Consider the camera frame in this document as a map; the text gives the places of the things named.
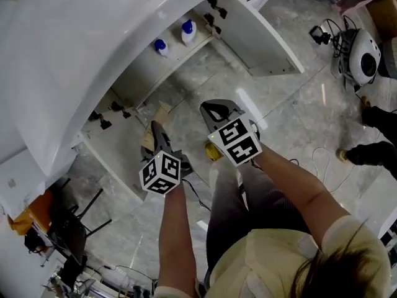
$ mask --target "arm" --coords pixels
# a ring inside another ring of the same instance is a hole
[[[179,289],[195,297],[196,262],[182,184],[166,194],[159,254],[159,286]]]
[[[314,240],[321,246],[327,229],[338,218],[349,215],[310,172],[262,145],[262,153],[254,159],[274,184],[301,213]]]

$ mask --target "marble floor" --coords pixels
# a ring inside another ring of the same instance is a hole
[[[189,157],[195,173],[187,179],[207,205],[211,204],[208,169],[203,143],[208,129],[199,112],[207,99],[231,99],[257,122],[261,141],[284,157],[295,158],[300,166],[317,175],[334,197],[349,211],[356,211],[357,200],[376,180],[379,167],[352,167],[335,157],[337,148],[351,148],[359,143],[382,140],[378,130],[360,123],[360,100],[351,87],[331,74],[332,51],[312,41],[309,30],[325,18],[342,26],[342,19],[327,1],[269,0],[261,14],[286,41],[305,67],[300,75],[253,78],[214,41],[171,75],[140,108],[145,124],[158,107],[158,101],[172,107],[169,122],[164,126],[172,147],[182,149]],[[375,39],[376,30],[366,9],[351,14],[358,27],[368,29]],[[373,84],[364,86],[359,95],[366,95],[373,105],[391,111],[397,109],[397,83],[377,76]],[[87,204],[107,172],[79,147],[79,156],[69,176],[71,194],[81,206]],[[83,191],[77,191],[82,184]],[[209,212],[199,206],[196,196],[185,186],[198,278],[207,270],[205,255],[206,231],[197,224],[208,223]],[[87,251],[107,264],[121,264],[138,269],[152,278],[158,276],[158,232],[164,199],[149,195],[143,205],[129,212],[116,194],[105,193],[84,218],[88,227],[95,227],[111,217],[114,222],[87,241]],[[139,275],[131,275],[146,284]]]

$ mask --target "blue cap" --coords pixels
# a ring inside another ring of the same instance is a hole
[[[163,40],[161,40],[160,38],[158,40],[156,40],[154,42],[154,48],[156,49],[156,51],[158,50],[164,50],[166,48],[166,44],[164,43]]]
[[[193,32],[193,24],[192,24],[192,20],[188,20],[185,23],[182,24],[182,30],[186,33],[186,34],[190,34]]]

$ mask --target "gray pants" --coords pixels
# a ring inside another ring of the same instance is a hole
[[[295,206],[274,186],[268,175],[250,162],[238,168],[243,177],[247,209],[234,171],[230,168],[219,171],[212,187],[215,192],[207,232],[209,272],[225,251],[252,229],[284,228],[310,233]]]

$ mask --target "white bottle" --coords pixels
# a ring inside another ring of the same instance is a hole
[[[160,38],[154,42],[154,48],[157,52],[159,52],[162,56],[167,57],[168,55],[168,46],[167,44],[161,40]]]
[[[197,26],[192,20],[188,20],[182,24],[182,41],[186,46],[194,43],[194,38],[196,36]]]

